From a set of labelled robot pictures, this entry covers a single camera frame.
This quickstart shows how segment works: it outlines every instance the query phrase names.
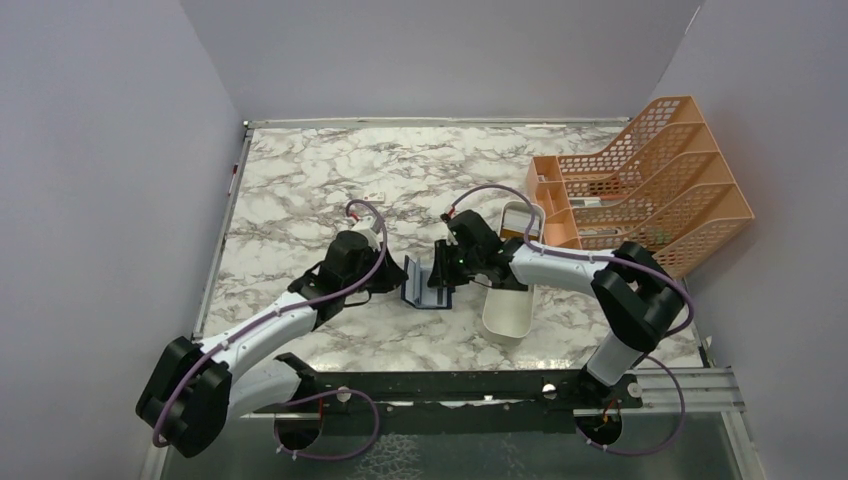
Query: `orange plastic basket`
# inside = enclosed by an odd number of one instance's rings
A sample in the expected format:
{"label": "orange plastic basket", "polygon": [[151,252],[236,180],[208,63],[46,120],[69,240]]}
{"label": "orange plastic basket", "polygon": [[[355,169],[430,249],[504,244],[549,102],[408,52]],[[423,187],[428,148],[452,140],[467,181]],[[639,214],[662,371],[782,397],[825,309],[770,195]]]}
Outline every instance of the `orange plastic basket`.
{"label": "orange plastic basket", "polygon": [[596,154],[535,157],[527,189],[547,214],[544,243],[636,241],[675,278],[754,218],[692,97],[654,100]]}

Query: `white wall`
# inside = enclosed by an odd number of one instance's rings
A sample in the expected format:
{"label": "white wall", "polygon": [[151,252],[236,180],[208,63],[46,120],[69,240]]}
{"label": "white wall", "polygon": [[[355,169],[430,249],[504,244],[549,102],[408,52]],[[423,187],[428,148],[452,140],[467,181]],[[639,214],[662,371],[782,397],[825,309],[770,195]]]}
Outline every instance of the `white wall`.
{"label": "white wall", "polygon": [[706,0],[654,95],[692,94],[757,219],[690,277],[768,478],[845,476],[848,3]]}
{"label": "white wall", "polygon": [[0,478],[136,478],[241,119],[176,0],[0,7]]}
{"label": "white wall", "polygon": [[182,0],[239,113],[612,117],[702,0]]}

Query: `wire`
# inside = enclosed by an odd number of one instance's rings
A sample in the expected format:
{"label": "wire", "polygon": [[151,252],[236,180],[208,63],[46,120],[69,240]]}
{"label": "wire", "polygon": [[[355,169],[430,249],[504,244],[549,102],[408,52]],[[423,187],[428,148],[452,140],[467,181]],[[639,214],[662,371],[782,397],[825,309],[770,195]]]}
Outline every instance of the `wire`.
{"label": "wire", "polygon": [[[677,327],[672,328],[671,330],[666,332],[665,337],[663,337],[663,338],[670,337],[670,336],[680,332],[681,330],[685,329],[686,327],[689,326],[689,324],[692,323],[692,319],[695,318],[695,309],[693,307],[694,302],[692,300],[692,297],[689,295],[689,292],[687,292],[686,289],[684,289],[679,283],[672,280],[668,275],[665,275],[661,272],[658,272],[658,271],[656,271],[652,268],[646,267],[644,265],[640,265],[638,263],[631,262],[629,260],[625,260],[623,258],[618,258],[618,257],[610,256],[610,255],[584,255],[584,254],[580,254],[580,253],[571,253],[571,252],[567,252],[567,251],[563,251],[563,250],[558,250],[556,248],[542,249],[542,247],[540,247],[538,244],[532,242],[530,240],[530,230],[533,228],[533,225],[536,223],[536,209],[533,208],[533,204],[530,203],[530,200],[527,198],[526,195],[524,195],[523,193],[519,192],[518,190],[516,190],[512,187],[507,187],[505,185],[499,185],[497,183],[489,183],[489,184],[486,184],[486,185],[479,185],[477,187],[471,188],[467,192],[465,192],[462,195],[460,195],[459,197],[457,197],[457,199],[454,200],[453,203],[451,203],[451,205],[450,205],[451,208],[456,209],[457,204],[459,204],[459,202],[464,200],[466,197],[468,197],[469,195],[471,195],[474,192],[478,192],[480,190],[485,190],[485,189],[504,190],[506,192],[509,192],[509,193],[512,193],[513,195],[518,196],[521,200],[524,201],[524,203],[527,205],[527,208],[530,210],[530,222],[527,223],[527,228],[524,229],[524,244],[527,245],[527,247],[529,247],[534,252],[538,252],[538,253],[541,253],[543,255],[550,255],[552,257],[567,258],[569,260],[583,260],[583,261],[588,261],[590,263],[594,263],[594,262],[617,263],[619,265],[623,265],[625,267],[632,268],[634,270],[638,270],[640,272],[647,273],[649,275],[653,275],[654,277],[656,277],[656,278],[662,280],[663,282],[667,283],[669,287],[671,287],[678,295],[680,295],[681,298],[683,298],[683,301],[686,303],[686,308],[688,309],[688,314],[686,316],[686,320],[684,320],[683,323],[681,323]],[[637,360],[636,364],[638,364],[641,361],[642,361],[642,358]]]}
{"label": "wire", "polygon": [[610,401],[609,405],[607,405],[607,408],[605,408],[603,413],[601,413],[601,415],[604,417],[604,423],[607,423],[607,412],[609,411],[610,408],[612,408],[613,404],[615,404],[617,400],[618,400],[617,398],[613,398]]}
{"label": "wire", "polygon": [[361,302],[345,303],[344,308],[361,307],[371,301],[371,292],[368,292],[368,299]]}
{"label": "wire", "polygon": [[606,453],[611,453],[613,455],[620,455],[622,457],[642,457],[645,455],[653,455],[655,453],[659,453],[666,448],[670,447],[675,441],[677,441],[678,437],[680,437],[680,433],[683,431],[683,425],[686,423],[686,401],[683,399],[683,388],[680,386],[680,382],[677,380],[677,377],[674,376],[674,373],[670,368],[666,367],[664,363],[660,362],[654,357],[647,356],[645,357],[648,360],[659,365],[660,368],[665,370],[665,373],[668,374],[671,381],[674,383],[674,388],[677,389],[677,396],[680,398],[680,420],[677,421],[677,427],[674,428],[674,431],[668,438],[665,439],[661,444],[656,447],[648,448],[645,450],[619,450],[617,448],[610,448],[608,445],[600,445],[594,441],[592,441],[589,437],[583,433],[579,428],[577,432],[586,439],[586,444],[591,445],[592,447],[597,448],[598,450],[603,450]]}
{"label": "wire", "polygon": [[229,345],[230,343],[235,342],[236,340],[243,337],[244,335],[247,335],[248,332],[250,332],[254,328],[264,324],[268,320],[271,320],[272,318],[281,316],[282,314],[284,314],[286,312],[290,312],[292,310],[297,310],[298,308],[308,307],[308,306],[311,306],[311,305],[315,305],[316,303],[326,302],[328,300],[333,300],[333,299],[342,297],[344,295],[347,295],[349,293],[353,293],[353,292],[359,290],[363,285],[365,285],[365,283],[369,279],[371,279],[371,277],[374,276],[375,273],[377,273],[377,270],[380,268],[380,265],[383,264],[383,260],[386,258],[386,251],[388,249],[389,232],[386,229],[386,220],[383,218],[382,215],[380,215],[380,212],[377,211],[376,208],[374,208],[374,205],[372,205],[369,202],[366,202],[365,200],[359,200],[359,199],[353,199],[353,200],[349,201],[347,203],[347,205],[345,205],[345,215],[348,215],[348,216],[354,216],[355,215],[350,211],[350,207],[352,207],[353,205],[362,205],[365,208],[367,208],[368,210],[370,210],[371,213],[374,214],[374,218],[376,218],[377,225],[380,226],[380,231],[383,234],[383,243],[380,246],[380,254],[377,256],[377,261],[374,262],[374,266],[371,267],[371,270],[368,270],[368,273],[366,273],[362,278],[357,280],[353,285],[350,285],[349,287],[343,288],[343,289],[341,289],[337,292],[333,292],[333,293],[330,293],[328,295],[324,295],[322,297],[316,297],[316,298],[313,298],[311,300],[306,300],[306,301],[303,301],[303,302],[298,302],[298,303],[293,303],[291,305],[286,305],[286,306],[280,308],[279,310],[271,311],[271,312],[269,312],[265,315],[262,315],[261,317],[250,322],[249,324],[247,324],[244,328],[242,328],[238,332],[234,333],[233,335],[230,335],[230,337],[225,342],[221,342],[221,343],[215,345],[214,347],[212,347],[211,349],[209,349],[208,352],[206,352],[202,357],[200,357],[200,359],[194,365],[192,365],[191,368],[189,368],[188,372],[186,372],[185,376],[183,376],[182,380],[180,380],[180,382],[177,384],[176,388],[174,388],[174,391],[171,393],[171,396],[168,397],[168,400],[165,402],[165,405],[162,406],[162,411],[159,413],[159,418],[156,419],[156,424],[153,427],[153,445],[154,446],[162,448],[162,447],[167,447],[168,445],[170,445],[170,443],[167,440],[162,438],[162,430],[164,430],[165,421],[167,420],[168,415],[171,412],[171,409],[174,407],[174,404],[177,402],[177,398],[180,396],[180,393],[182,393],[182,391],[183,391],[183,389],[185,389],[186,385],[188,385],[188,383],[192,380],[192,378],[194,378],[194,375],[197,373],[198,370],[200,370],[203,367],[203,365],[206,363],[207,360],[209,360],[210,358],[215,356],[218,352],[224,350],[224,348],[226,348],[226,346]]}
{"label": "wire", "polygon": [[318,268],[318,267],[320,267],[320,266],[321,266],[321,263],[323,263],[323,260],[322,260],[322,261],[320,261],[320,262],[318,262],[318,263],[316,263],[315,265],[312,265],[311,267],[307,268],[307,269],[306,269],[306,271],[305,271],[305,272],[303,272],[303,273],[304,273],[304,274],[306,274],[306,273],[312,273],[312,272],[314,272],[316,268]]}
{"label": "wire", "polygon": [[364,399],[366,402],[368,402],[368,405],[371,407],[371,411],[374,413],[374,430],[371,431],[371,436],[368,437],[368,440],[366,440],[365,443],[362,444],[362,446],[360,446],[359,448],[357,448],[356,450],[354,450],[350,453],[345,453],[343,455],[316,455],[314,453],[301,453],[300,450],[289,450],[280,441],[279,429],[277,428],[277,424],[274,423],[274,440],[277,442],[277,453],[285,452],[285,453],[288,453],[289,455],[292,455],[293,458],[302,457],[302,458],[308,458],[310,460],[325,460],[325,461],[329,461],[329,462],[338,462],[340,460],[347,460],[347,459],[353,458],[357,455],[361,455],[361,454],[365,453],[366,450],[371,448],[371,446],[373,446],[374,443],[377,442],[377,437],[380,434],[380,411],[377,409],[377,404],[374,403],[374,400],[371,399],[371,397],[369,397],[364,392],[360,392],[359,390],[347,390],[347,389],[345,389],[345,390],[330,390],[330,391],[327,391],[327,392],[321,392],[321,393],[312,395],[310,397],[305,397],[305,398],[301,398],[301,399],[298,399],[298,400],[293,400],[291,402],[286,402],[282,406],[293,407],[295,405],[300,405],[302,403],[307,403],[307,402],[311,402],[313,400],[318,400],[318,399],[321,399],[321,398],[324,398],[324,397],[329,397],[329,396],[332,396],[332,395],[338,395],[338,394],[344,394],[344,393],[350,393],[352,395],[356,395],[356,396]]}

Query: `glass surface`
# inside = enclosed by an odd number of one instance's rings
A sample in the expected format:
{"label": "glass surface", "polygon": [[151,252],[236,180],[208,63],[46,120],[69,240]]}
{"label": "glass surface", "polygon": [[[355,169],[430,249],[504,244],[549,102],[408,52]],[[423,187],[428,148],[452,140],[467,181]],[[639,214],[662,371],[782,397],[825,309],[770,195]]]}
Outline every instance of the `glass surface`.
{"label": "glass surface", "polygon": [[[665,439],[676,415],[625,418],[620,448]],[[275,453],[271,419],[239,419],[206,451],[185,459],[168,453],[164,479],[738,479],[719,414],[689,414],[683,434],[656,455],[623,458],[587,446],[579,435],[512,433],[384,435],[364,455],[343,462],[292,461]],[[344,453],[364,437],[325,437],[316,453]]]}

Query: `marble countertop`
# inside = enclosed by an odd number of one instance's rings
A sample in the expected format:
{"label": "marble countertop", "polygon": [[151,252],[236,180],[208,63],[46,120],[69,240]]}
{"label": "marble countertop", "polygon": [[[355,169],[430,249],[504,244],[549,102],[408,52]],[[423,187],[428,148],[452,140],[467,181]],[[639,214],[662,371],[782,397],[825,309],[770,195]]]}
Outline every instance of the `marble countertop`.
{"label": "marble countertop", "polygon": [[[439,214],[469,187],[496,182],[523,189],[534,155],[592,152],[622,127],[409,127],[260,129],[253,137],[202,336],[224,331],[273,302],[323,259],[348,225],[345,202],[366,188],[386,193],[377,207],[389,251],[432,259],[444,238]],[[480,192],[473,208],[491,225],[504,192]],[[452,310],[415,310],[399,291],[345,309],[281,347],[317,370],[493,370],[579,368],[609,328],[595,299],[540,288],[530,333],[514,347],[480,334],[486,290],[459,288]],[[672,366],[701,366],[693,332],[664,340],[654,354]]]}

